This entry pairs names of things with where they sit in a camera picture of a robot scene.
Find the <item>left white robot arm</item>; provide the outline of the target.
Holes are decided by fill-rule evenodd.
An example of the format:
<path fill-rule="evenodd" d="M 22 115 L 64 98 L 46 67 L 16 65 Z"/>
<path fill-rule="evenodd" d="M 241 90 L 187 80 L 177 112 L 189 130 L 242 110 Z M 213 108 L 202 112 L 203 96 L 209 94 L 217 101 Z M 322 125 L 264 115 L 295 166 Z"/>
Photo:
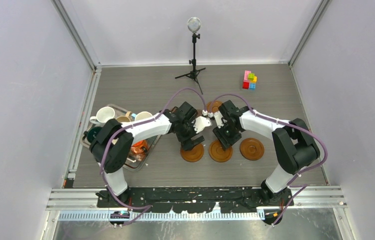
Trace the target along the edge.
<path fill-rule="evenodd" d="M 117 207 L 128 203 L 128 183 L 123 166 L 131 147 L 151 137 L 175 134 L 184 151 L 190 151 L 204 141 L 198 136 L 212 125 L 207 115 L 198 115 L 197 109 L 188 102 L 179 107 L 164 109 L 159 113 L 132 122 L 108 120 L 91 141 L 89 151 L 100 167 L 109 191 L 109 200 Z"/>

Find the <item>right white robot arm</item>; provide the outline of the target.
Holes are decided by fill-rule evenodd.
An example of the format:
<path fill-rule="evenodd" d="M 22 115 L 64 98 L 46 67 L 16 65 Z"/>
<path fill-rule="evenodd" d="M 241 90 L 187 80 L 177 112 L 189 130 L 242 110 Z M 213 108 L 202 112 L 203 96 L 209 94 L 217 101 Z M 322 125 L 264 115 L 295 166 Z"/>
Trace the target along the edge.
<path fill-rule="evenodd" d="M 273 141 L 278 165 L 258 190 L 259 197 L 267 205 L 278 202 L 294 176 L 320 157 L 315 139 L 300 118 L 278 120 L 248 106 L 238 108 L 230 100 L 219 106 L 213 118 L 217 124 L 213 133 L 224 150 L 239 141 L 244 131 Z"/>

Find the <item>brown wooden coaster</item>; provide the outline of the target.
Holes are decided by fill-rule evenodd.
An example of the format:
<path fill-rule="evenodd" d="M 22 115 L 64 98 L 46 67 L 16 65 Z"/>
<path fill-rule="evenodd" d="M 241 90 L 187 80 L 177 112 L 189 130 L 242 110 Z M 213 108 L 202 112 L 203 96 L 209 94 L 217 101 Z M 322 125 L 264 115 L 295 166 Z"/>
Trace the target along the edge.
<path fill-rule="evenodd" d="M 233 148 L 230 146 L 227 149 L 223 149 L 219 140 L 214 140 L 208 148 L 210 157 L 218 163 L 224 163 L 231 159 L 233 155 Z"/>
<path fill-rule="evenodd" d="M 216 100 L 214 102 L 212 101 L 209 101 L 207 103 L 207 111 L 208 113 L 215 113 L 215 112 L 218 112 L 219 111 L 219 107 L 222 105 L 223 103 L 219 100 Z"/>
<path fill-rule="evenodd" d="M 256 138 L 246 138 L 240 145 L 241 155 L 249 161 L 257 161 L 264 156 L 265 148 L 263 143 Z"/>
<path fill-rule="evenodd" d="M 205 152 L 205 149 L 202 143 L 196 145 L 191 150 L 184 150 L 182 148 L 180 149 L 181 157 L 189 163 L 195 163 L 199 161 L 203 157 L 204 152 Z"/>
<path fill-rule="evenodd" d="M 175 106 L 175 107 L 173 107 L 173 108 L 170 110 L 170 112 L 171 112 L 171 113 L 175 113 L 178 109 L 179 109 L 179 108 L 178 108 L 177 106 Z"/>

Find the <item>dark green mug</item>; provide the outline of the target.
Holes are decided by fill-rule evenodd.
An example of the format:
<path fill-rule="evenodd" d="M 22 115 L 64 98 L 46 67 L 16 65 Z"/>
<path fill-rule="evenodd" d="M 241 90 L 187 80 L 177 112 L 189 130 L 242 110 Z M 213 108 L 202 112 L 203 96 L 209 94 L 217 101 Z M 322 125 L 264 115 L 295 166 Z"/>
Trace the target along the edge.
<path fill-rule="evenodd" d="M 83 137 L 81 139 L 82 142 L 90 145 L 95 140 L 95 138 L 101 130 L 101 126 L 94 126 L 91 129 L 84 131 Z"/>

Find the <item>white mug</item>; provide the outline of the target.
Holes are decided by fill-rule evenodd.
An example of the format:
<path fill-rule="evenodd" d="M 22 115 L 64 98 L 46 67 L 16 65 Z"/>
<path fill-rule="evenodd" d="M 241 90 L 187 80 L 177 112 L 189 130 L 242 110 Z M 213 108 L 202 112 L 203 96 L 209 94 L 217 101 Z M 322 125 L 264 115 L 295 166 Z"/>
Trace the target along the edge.
<path fill-rule="evenodd" d="M 96 115 L 91 116 L 89 121 L 94 125 L 103 126 L 107 121 L 116 117 L 116 111 L 110 106 L 100 108 Z"/>

